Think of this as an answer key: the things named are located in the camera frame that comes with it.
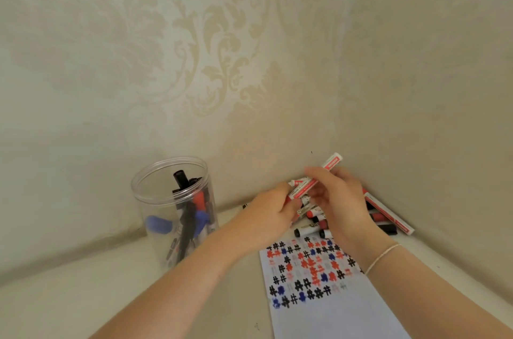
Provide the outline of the person's left hand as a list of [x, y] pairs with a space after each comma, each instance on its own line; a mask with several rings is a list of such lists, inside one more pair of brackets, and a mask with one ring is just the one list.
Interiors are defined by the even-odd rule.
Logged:
[[234, 250], [238, 257], [259, 251], [284, 235], [286, 231], [280, 231], [277, 214], [277, 186], [275, 186], [259, 193], [229, 222], [229, 229], [234, 237]]

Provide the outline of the person's right hand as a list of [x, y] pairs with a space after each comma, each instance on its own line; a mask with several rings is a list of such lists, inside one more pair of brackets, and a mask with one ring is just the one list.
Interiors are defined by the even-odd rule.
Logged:
[[360, 181], [342, 167], [342, 230], [332, 231], [329, 227], [332, 236], [344, 252], [357, 258], [375, 228]]

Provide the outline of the red and white marker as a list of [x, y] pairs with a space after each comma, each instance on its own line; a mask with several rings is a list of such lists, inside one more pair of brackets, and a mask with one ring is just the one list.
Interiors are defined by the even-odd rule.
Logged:
[[[343, 157], [338, 154], [334, 153], [330, 158], [322, 165], [322, 168], [331, 171], [333, 168], [335, 168], [341, 161]], [[301, 199], [305, 194], [307, 194], [315, 185], [317, 184], [317, 180], [310, 178], [310, 177], [304, 177], [300, 180], [299, 185], [294, 186], [293, 190], [289, 193], [289, 195], [286, 197], [284, 201], [284, 205], [286, 205], [288, 202], [294, 200], [294, 199]]]

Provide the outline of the person's right forearm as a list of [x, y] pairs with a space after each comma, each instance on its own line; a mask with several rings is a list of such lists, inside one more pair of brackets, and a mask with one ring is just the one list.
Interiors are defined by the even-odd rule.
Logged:
[[513, 330], [385, 236], [355, 258], [411, 339], [513, 339]]

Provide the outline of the person's left forearm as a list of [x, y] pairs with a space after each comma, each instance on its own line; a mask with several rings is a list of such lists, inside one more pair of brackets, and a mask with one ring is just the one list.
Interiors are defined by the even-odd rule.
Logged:
[[249, 250], [218, 231], [89, 339], [183, 339], [226, 272]]

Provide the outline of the pile of assorted markers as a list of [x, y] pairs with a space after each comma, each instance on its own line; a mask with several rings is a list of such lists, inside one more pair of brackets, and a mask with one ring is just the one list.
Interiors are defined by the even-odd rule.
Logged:
[[[369, 202], [366, 202], [366, 206], [370, 218], [383, 232], [389, 236], [398, 234], [398, 227], [378, 211], [375, 206]], [[303, 208], [306, 209], [304, 215], [309, 224], [296, 228], [293, 232], [295, 237], [299, 238], [319, 232], [321, 238], [332, 238], [324, 212], [318, 206], [310, 204], [304, 204]]]

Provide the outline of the long red labelled marker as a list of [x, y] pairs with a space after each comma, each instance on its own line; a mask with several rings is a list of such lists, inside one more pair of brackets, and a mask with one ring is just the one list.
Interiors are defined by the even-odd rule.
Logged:
[[387, 206], [381, 203], [381, 201], [377, 200], [371, 193], [368, 192], [368, 190], [363, 188], [363, 194], [367, 203], [369, 203], [373, 208], [383, 214], [385, 218], [392, 222], [403, 233], [411, 236], [415, 232], [414, 228], [408, 225], [407, 222], [405, 222]]

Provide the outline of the blue capped marker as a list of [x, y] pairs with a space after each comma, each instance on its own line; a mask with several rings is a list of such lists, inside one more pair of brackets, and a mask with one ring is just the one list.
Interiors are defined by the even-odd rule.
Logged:
[[212, 225], [212, 217], [209, 212], [203, 210], [197, 210], [195, 213], [196, 228], [199, 229], [197, 232], [206, 227]]

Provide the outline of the red capped marker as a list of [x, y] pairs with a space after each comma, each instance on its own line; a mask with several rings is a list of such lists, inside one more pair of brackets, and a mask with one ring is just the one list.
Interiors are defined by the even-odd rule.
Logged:
[[192, 202], [195, 205], [197, 211], [208, 211], [208, 195], [208, 192], [205, 193], [204, 190], [197, 191], [194, 194]]

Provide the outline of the white paper with marker scribbles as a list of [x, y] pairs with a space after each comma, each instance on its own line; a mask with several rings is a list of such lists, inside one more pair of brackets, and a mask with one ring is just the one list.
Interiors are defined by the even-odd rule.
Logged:
[[279, 240], [259, 255], [274, 339], [411, 339], [333, 239]]

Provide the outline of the black marker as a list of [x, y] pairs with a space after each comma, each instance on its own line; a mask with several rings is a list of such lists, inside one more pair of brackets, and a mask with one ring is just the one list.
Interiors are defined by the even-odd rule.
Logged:
[[[196, 183], [197, 180], [193, 180], [193, 183], [189, 181], [184, 170], [178, 170], [173, 174], [180, 192], [186, 190]], [[189, 245], [195, 238], [196, 233], [196, 221], [195, 221], [195, 213], [196, 207], [193, 204], [192, 200], [189, 200], [185, 203], [180, 204], [180, 208], [182, 209], [182, 215], [180, 218], [180, 222], [182, 225], [182, 233], [180, 237], [180, 242], [178, 246], [178, 254], [176, 258], [176, 263], [180, 263], [186, 256]]]

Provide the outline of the clear plastic jar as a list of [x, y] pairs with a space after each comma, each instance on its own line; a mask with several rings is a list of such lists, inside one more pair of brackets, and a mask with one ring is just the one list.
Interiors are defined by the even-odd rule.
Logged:
[[[182, 192], [173, 176], [178, 170], [184, 170], [191, 183], [197, 180]], [[204, 190], [209, 194], [208, 212], [212, 217], [212, 225], [204, 227], [201, 232], [197, 232], [199, 229], [196, 229], [195, 238], [189, 245], [185, 258], [219, 227], [209, 169], [207, 163], [200, 158], [181, 156], [157, 161], [133, 177], [131, 190], [138, 203], [147, 236], [163, 271], [177, 265], [176, 258], [182, 233], [180, 204], [191, 200], [197, 191]]]

